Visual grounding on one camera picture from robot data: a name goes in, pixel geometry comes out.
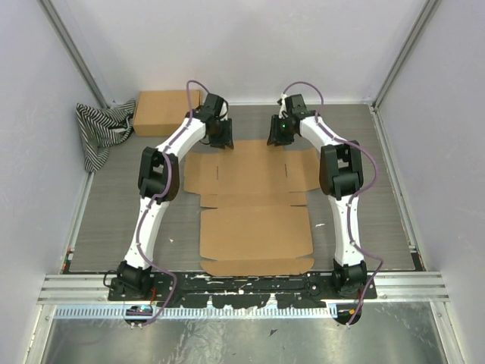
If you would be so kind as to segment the brown cardboard box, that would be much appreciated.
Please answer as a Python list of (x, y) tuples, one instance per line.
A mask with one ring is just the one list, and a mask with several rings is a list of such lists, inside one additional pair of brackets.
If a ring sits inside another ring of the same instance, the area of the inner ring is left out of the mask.
[[(202, 92), (189, 91), (192, 107), (201, 104)], [(138, 137), (168, 137), (183, 122), (191, 109), (184, 90), (141, 91), (133, 117), (133, 129)]]
[(212, 276), (299, 275), (313, 264), (306, 193), (319, 187), (314, 148), (241, 140), (189, 152), (184, 189), (200, 197), (200, 256)]

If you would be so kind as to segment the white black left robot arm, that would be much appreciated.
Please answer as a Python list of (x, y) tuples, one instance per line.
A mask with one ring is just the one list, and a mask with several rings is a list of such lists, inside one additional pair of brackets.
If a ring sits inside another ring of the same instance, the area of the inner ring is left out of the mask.
[(142, 151), (137, 183), (139, 216), (130, 247), (111, 280), (112, 292), (137, 301), (150, 296), (155, 243), (162, 218), (180, 188), (180, 161), (204, 138), (211, 147), (233, 148), (228, 111), (227, 100), (209, 93), (163, 143)]

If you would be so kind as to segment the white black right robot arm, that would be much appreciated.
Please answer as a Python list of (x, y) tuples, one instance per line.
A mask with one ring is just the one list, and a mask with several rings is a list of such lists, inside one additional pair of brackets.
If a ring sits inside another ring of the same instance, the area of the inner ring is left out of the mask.
[(361, 150), (308, 109), (301, 94), (283, 94), (277, 104), (280, 110), (271, 117), (268, 145), (286, 146), (299, 135), (320, 152), (319, 184), (330, 203), (336, 237), (332, 286), (342, 299), (361, 297), (368, 282), (358, 229), (357, 195), (364, 184)]

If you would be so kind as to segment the closed brown cardboard box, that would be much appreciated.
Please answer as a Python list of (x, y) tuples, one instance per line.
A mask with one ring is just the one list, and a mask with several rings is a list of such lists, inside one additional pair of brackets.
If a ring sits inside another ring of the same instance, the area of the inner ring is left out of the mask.
[[(192, 107), (201, 104), (202, 92), (189, 91)], [(138, 137), (168, 137), (183, 122), (191, 109), (184, 90), (141, 91), (133, 117), (133, 129)]]

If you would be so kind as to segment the striped black white cloth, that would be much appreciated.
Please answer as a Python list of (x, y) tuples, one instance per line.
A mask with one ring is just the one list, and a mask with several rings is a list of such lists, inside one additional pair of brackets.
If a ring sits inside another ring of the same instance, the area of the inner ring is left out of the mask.
[(75, 112), (84, 152), (86, 172), (99, 171), (110, 148), (124, 143), (133, 133), (134, 99), (113, 108), (94, 108), (77, 103)]

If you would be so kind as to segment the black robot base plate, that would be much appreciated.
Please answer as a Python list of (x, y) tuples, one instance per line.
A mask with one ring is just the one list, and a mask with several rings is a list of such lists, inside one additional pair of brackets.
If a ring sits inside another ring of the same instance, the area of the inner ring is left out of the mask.
[(168, 308), (261, 308), (271, 300), (279, 309), (319, 308), (328, 300), (359, 300), (362, 294), (366, 299), (377, 297), (373, 281), (367, 290), (364, 284), (346, 284), (337, 290), (336, 280), (327, 271), (270, 277), (213, 277), (195, 271), (177, 272), (171, 277), (156, 272), (149, 275), (148, 287), (142, 292), (125, 287), (116, 276), (104, 285), (111, 302), (149, 301), (158, 307), (166, 303)]

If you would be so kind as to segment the aluminium front frame rail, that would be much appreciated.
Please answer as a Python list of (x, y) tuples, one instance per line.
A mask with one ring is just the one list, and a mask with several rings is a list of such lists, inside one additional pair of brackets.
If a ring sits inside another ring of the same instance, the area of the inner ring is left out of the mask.
[(247, 298), (259, 295), (263, 303), (277, 299), (317, 300), (325, 303), (355, 303), (360, 298), (381, 302), (446, 302), (448, 291), (440, 273), (432, 271), (385, 271), (372, 277), (367, 289), (336, 291), (327, 271), (310, 271), (299, 276), (229, 278), (200, 271), (181, 271), (175, 280), (153, 273), (147, 293), (129, 292), (111, 286), (114, 275), (104, 273), (48, 275), (38, 303), (128, 303), (165, 300), (179, 306), (198, 300), (203, 306), (214, 297)]

